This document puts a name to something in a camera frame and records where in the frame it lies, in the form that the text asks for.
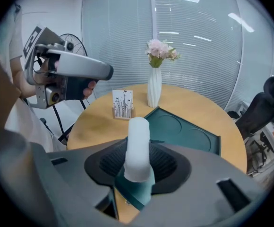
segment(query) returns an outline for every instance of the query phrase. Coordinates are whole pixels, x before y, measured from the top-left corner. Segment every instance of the vase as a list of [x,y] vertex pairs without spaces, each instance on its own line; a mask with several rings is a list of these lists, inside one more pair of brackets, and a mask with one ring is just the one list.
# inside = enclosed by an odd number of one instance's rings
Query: vase
[[161,69],[151,67],[150,76],[147,84],[147,104],[156,108],[159,103],[162,87]]

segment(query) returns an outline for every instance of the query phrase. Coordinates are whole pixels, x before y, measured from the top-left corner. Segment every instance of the tray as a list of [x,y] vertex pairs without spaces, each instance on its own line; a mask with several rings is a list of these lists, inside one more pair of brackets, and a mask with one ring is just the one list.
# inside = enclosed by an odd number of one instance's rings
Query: tray
[[156,107],[145,116],[150,123],[150,139],[221,155],[221,137]]

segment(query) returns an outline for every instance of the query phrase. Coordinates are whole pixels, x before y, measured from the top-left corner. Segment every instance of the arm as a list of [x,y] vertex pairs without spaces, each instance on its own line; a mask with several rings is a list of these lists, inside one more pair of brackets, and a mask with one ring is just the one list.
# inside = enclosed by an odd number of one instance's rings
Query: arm
[[20,62],[20,57],[10,60],[13,84],[20,90],[21,98],[27,98],[35,95],[35,86],[27,83]]

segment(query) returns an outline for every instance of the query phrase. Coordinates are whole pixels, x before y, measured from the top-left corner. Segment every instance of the ribbed black pad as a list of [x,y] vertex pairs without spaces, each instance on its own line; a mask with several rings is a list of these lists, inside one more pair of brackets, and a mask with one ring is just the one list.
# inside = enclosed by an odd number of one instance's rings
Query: ribbed black pad
[[[126,151],[127,139],[124,139],[94,153],[85,161],[86,173],[98,184],[113,187],[115,177],[124,164]],[[188,159],[154,141],[150,142],[150,164],[156,182],[152,194],[177,190],[191,172]]]

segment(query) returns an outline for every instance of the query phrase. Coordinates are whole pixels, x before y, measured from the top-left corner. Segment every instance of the wooden tabletop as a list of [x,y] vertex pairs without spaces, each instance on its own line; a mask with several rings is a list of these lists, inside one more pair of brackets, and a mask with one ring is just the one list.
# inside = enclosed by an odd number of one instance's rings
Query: wooden tabletop
[[[125,88],[133,90],[136,117],[144,117],[153,108],[147,105],[147,85]],[[68,149],[77,149],[127,137],[128,121],[113,119],[112,92],[96,99],[84,110],[68,139]],[[185,88],[163,85],[159,106],[217,136],[221,136],[221,157],[246,172],[247,158],[241,134],[228,114],[210,99]],[[120,221],[127,223],[138,211],[124,204],[116,192]]]

